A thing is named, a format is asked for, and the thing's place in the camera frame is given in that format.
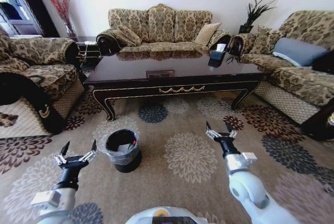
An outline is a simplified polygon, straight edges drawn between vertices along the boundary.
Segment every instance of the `plastic bag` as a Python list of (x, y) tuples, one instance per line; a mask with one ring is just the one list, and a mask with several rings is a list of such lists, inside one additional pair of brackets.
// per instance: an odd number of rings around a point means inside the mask
[[(119, 134), (123, 133), (125, 136), (124, 139), (119, 139)], [(135, 144), (128, 143), (131, 139), (125, 138), (133, 138)], [(118, 146), (117, 151), (115, 148), (113, 148), (114, 150), (111, 150), (110, 143), (112, 143), (114, 147)], [(98, 149), (108, 155), (112, 164), (123, 166), (128, 165), (138, 155), (139, 137), (132, 130), (120, 129), (104, 135), (101, 140), (98, 141)]]

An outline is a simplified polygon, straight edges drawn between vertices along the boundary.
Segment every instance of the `black trash can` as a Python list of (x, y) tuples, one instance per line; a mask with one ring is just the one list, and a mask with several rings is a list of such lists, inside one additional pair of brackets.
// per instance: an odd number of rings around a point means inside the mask
[(139, 137), (132, 130), (118, 130), (106, 138), (105, 153), (119, 172), (134, 171), (141, 162)]

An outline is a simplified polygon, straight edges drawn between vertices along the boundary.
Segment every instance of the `coffee table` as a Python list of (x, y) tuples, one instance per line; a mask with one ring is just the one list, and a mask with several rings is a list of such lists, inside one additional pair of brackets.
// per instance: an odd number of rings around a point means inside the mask
[(166, 60), (142, 56), (138, 53), (138, 59), (132, 57), (131, 61), (124, 60), (122, 53), (105, 56), (85, 80), (84, 84), (94, 86), (93, 97), (106, 111), (107, 121), (115, 119), (108, 100), (118, 98), (239, 90), (232, 103), (232, 109), (237, 110), (271, 74), (255, 64), (239, 63), (228, 53), (220, 62), (211, 60), (208, 51)]

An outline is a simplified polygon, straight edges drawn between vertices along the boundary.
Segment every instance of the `sofa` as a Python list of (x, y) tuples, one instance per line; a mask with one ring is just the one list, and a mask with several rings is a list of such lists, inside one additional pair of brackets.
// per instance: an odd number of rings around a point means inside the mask
[[(278, 30), (287, 38), (334, 49), (334, 11), (296, 11)], [(249, 54), (256, 39), (256, 33), (238, 34), (229, 46), (229, 52), (241, 61), (273, 72), (255, 94), (301, 124), (305, 133), (319, 139), (334, 137), (333, 128), (328, 126), (334, 112), (334, 75), (311, 66), (295, 67), (271, 52)]]
[(10, 39), (0, 29), (0, 138), (60, 133), (84, 88), (71, 39)]
[[(231, 38), (228, 32), (216, 30), (207, 45), (193, 42), (203, 25), (211, 23), (212, 13), (209, 11), (174, 10), (159, 4), (148, 10), (111, 9), (108, 18), (110, 29), (97, 36), (100, 51), (103, 55), (120, 52), (122, 58), (128, 60), (184, 57), (184, 52), (214, 49), (218, 43), (228, 44)], [(113, 34), (119, 26), (131, 29), (142, 44), (122, 45)]]

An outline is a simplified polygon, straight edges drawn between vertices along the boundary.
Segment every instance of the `floral carpet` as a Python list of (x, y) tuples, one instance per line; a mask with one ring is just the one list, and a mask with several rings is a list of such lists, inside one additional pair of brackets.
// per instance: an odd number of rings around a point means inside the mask
[(29, 204), (36, 192), (57, 183), (61, 170), (53, 155), (67, 141), (68, 155), (85, 154), (94, 139), (100, 145), (105, 134), (130, 128), (139, 135), (140, 166), (122, 174), (99, 153), (80, 173), (74, 224), (125, 223), (156, 206), (186, 208), (209, 223), (250, 223), (229, 191), (220, 145), (205, 134), (207, 120), (216, 131), (226, 132), (223, 121), (238, 131), (235, 146), (258, 158), (252, 173), (301, 223), (333, 223), (334, 143), (308, 138), (255, 96), (234, 112), (235, 95), (113, 100), (117, 119), (107, 122), (87, 91), (61, 134), (0, 140), (0, 222), (38, 222)]

